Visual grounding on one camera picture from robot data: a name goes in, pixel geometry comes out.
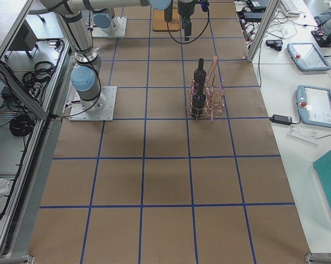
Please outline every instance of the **power adapter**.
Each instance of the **power adapter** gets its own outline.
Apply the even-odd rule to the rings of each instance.
[[[291,117],[286,117],[285,115],[278,115],[274,114],[272,115],[269,120],[272,123],[282,124],[282,125],[292,125]]]
[[[1,98],[6,100],[11,97],[12,97],[12,92],[10,91],[10,89],[7,86],[3,87],[3,90],[1,92]]]

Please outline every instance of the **monitor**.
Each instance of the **monitor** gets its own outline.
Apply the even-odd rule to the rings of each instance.
[[[314,43],[289,43],[287,49],[297,67],[302,71],[331,69]]]
[[[304,123],[331,128],[331,89],[299,85],[296,99]]]

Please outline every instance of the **keyboard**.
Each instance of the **keyboard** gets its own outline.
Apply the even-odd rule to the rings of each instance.
[[[302,13],[298,10],[293,0],[280,0],[279,5],[287,17],[298,17]]]

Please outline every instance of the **floor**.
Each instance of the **floor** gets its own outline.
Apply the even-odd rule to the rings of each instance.
[[[329,3],[322,0],[304,0],[304,3],[314,17],[329,8]]]
[[[28,250],[35,263],[305,263],[234,6],[210,9],[190,45],[153,32],[150,7],[116,9],[126,38],[95,40],[102,85],[118,86],[114,121],[64,120]],[[206,14],[193,18],[197,35]],[[225,113],[193,120],[192,73],[214,55]]]

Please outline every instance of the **electronic device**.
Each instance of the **electronic device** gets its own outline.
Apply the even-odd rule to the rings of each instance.
[[[296,100],[301,121],[331,128],[331,89],[299,85]]]
[[[327,36],[322,31],[316,32],[315,30],[312,30],[311,34],[320,48],[329,47],[330,41],[327,40]]]
[[[243,12],[243,15],[248,22],[261,22],[264,13]]]
[[[293,0],[280,0],[279,6],[287,17],[298,17],[302,13],[298,10]]]
[[[297,67],[303,72],[331,69],[330,64],[314,43],[289,43],[287,50]]]
[[[248,0],[248,7],[251,9],[251,12],[254,13],[263,13],[267,6],[269,0]]]
[[[282,125],[291,125],[293,123],[291,117],[287,117],[285,115],[274,114],[269,120],[272,123],[282,124]]]
[[[283,48],[282,40],[266,40],[266,46],[276,51],[281,51]]]

